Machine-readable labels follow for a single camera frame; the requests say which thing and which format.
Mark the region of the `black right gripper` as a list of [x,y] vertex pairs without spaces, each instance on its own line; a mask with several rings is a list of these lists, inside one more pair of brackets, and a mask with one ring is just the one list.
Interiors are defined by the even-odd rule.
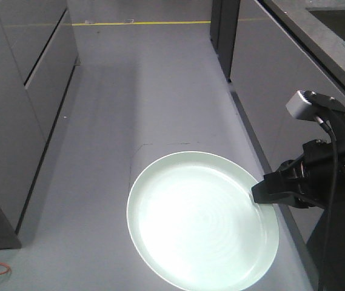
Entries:
[[326,208],[330,199],[345,201],[345,113],[332,112],[323,127],[331,129],[331,142],[312,140],[289,165],[264,175],[252,187],[258,204],[298,204]]

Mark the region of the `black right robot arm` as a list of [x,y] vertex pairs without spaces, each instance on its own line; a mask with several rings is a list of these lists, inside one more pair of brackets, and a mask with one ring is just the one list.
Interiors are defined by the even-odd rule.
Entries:
[[264,175],[252,194],[259,204],[323,210],[307,248],[319,271],[319,290],[345,290],[345,113],[329,110],[318,123],[330,141],[303,144],[301,156]]

